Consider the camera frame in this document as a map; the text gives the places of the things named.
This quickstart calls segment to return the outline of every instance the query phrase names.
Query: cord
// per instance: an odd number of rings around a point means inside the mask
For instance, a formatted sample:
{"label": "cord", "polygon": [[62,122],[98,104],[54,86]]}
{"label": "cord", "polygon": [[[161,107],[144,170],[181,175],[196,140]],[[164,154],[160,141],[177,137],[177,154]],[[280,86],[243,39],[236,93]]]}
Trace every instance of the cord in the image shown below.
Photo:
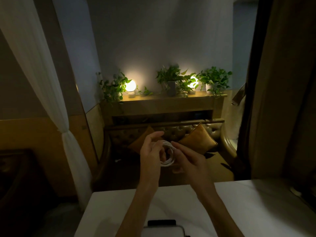
{"label": "cord", "polygon": [[176,148],[173,147],[170,142],[165,141],[165,140],[162,141],[162,146],[168,148],[171,151],[171,153],[170,153],[170,158],[168,160],[166,160],[165,162],[160,161],[160,166],[168,167],[168,166],[172,165],[174,163],[174,161],[175,161],[175,159],[173,157],[173,151]]}

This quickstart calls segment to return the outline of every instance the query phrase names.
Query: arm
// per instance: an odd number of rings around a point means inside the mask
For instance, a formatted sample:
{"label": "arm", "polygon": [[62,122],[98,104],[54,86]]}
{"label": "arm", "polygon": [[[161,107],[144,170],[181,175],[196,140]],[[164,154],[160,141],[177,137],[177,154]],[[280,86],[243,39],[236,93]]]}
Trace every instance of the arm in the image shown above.
{"label": "arm", "polygon": [[205,157],[179,143],[171,143],[177,148],[174,155],[198,199],[206,209],[217,235],[219,237],[244,237],[216,192]]}
{"label": "arm", "polygon": [[160,177],[160,157],[162,142],[152,143],[152,139],[160,137],[163,131],[148,135],[140,150],[140,180],[133,201],[121,223],[116,237],[141,235],[149,205],[158,189]]}

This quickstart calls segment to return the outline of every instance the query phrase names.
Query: left hand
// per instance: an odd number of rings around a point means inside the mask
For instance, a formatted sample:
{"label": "left hand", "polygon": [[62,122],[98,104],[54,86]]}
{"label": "left hand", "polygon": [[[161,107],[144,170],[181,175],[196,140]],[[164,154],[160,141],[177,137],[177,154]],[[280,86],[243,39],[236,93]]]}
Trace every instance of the left hand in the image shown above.
{"label": "left hand", "polygon": [[160,178],[160,152],[163,149],[162,141],[152,143],[153,139],[164,134],[163,131],[156,131],[146,136],[140,150],[140,180],[139,185],[145,187],[153,194],[158,189]]}

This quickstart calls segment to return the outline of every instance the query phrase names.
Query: table lamp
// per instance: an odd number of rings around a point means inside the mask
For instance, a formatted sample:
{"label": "table lamp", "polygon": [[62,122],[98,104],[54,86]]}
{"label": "table lamp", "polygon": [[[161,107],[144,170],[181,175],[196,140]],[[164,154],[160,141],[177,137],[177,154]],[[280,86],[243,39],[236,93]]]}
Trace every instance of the table lamp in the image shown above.
{"label": "table lamp", "polygon": [[198,79],[195,76],[192,76],[191,79],[195,79],[195,82],[192,82],[191,84],[188,85],[188,87],[191,87],[192,90],[189,90],[190,95],[195,94],[195,86],[198,84]]}
{"label": "table lamp", "polygon": [[128,91],[128,98],[135,97],[135,89],[136,89],[135,81],[131,80],[129,83],[127,83],[125,89],[126,91]]}

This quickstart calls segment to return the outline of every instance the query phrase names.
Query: pillow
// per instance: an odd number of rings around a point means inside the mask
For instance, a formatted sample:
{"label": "pillow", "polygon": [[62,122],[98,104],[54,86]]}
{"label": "pillow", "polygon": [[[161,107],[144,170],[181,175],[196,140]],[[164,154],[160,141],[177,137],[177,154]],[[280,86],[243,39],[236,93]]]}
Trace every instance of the pillow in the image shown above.
{"label": "pillow", "polygon": [[218,145],[201,123],[190,134],[183,137],[179,143],[202,155]]}
{"label": "pillow", "polygon": [[[144,140],[146,136],[148,136],[151,133],[154,133],[154,129],[149,125],[146,129],[146,131],[138,138],[136,139],[133,143],[131,143],[128,148],[135,151],[136,153],[140,154],[140,149],[142,148],[144,144]],[[153,139],[153,141],[158,141],[158,140],[163,140],[163,138],[158,137],[156,139]]]}

